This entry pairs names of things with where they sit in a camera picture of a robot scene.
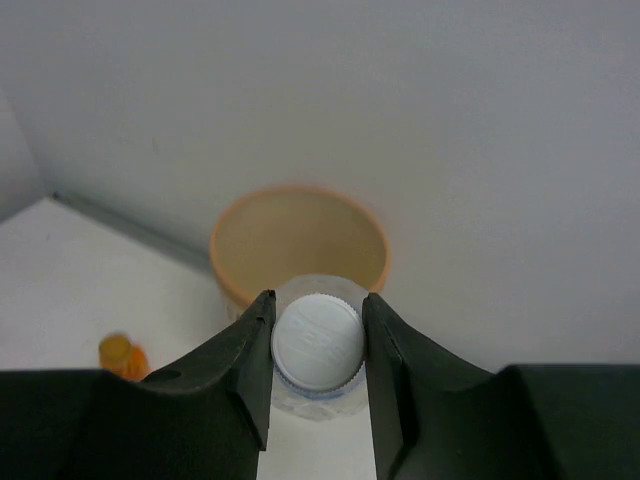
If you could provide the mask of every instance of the white wall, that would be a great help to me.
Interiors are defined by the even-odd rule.
[[[206,248],[236,195],[350,192],[386,297],[482,365],[640,361],[637,0],[8,0],[46,179]]]
[[[43,195],[31,152],[0,88],[0,222]]]

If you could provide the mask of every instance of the plastic bottle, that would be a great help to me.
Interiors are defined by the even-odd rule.
[[[295,277],[276,289],[272,404],[323,421],[368,404],[362,301],[368,292],[330,275]]]
[[[105,337],[98,350],[100,366],[126,380],[139,382],[150,372],[144,350],[139,345],[133,345],[122,333]]]

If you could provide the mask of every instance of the bottle cap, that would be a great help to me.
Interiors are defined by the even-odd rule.
[[[103,365],[126,363],[133,353],[131,342],[121,333],[114,333],[104,338],[100,342],[98,350],[100,352],[100,363]]]
[[[331,295],[306,295],[292,302],[273,329],[273,360],[295,387],[329,392],[358,373],[364,357],[364,328],[348,303]]]

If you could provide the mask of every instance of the yellow object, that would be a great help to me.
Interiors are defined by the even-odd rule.
[[[371,292],[387,278],[390,248],[376,218],[351,198],[285,185],[251,193],[220,215],[209,243],[218,282],[238,307],[293,277],[347,278]]]
[[[98,350],[100,366],[126,380],[139,382],[150,372],[142,348],[132,344],[124,334],[114,333],[105,337]]]

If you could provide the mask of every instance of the small orange object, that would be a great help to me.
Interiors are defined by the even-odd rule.
[[[100,342],[100,366],[119,377],[139,382],[149,375],[147,356],[139,345],[134,345],[126,335],[114,333]]]

